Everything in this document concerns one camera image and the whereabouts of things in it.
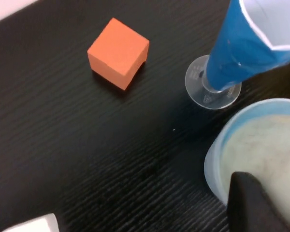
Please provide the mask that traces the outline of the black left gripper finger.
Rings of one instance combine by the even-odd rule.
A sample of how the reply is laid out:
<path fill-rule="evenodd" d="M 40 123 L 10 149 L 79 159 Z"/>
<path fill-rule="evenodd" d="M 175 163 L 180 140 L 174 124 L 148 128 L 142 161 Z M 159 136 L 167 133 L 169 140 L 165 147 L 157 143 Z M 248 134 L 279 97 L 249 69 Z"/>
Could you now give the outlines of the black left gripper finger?
<path fill-rule="evenodd" d="M 246 172 L 231 175 L 227 217 L 231 232 L 290 232 L 261 183 Z"/>

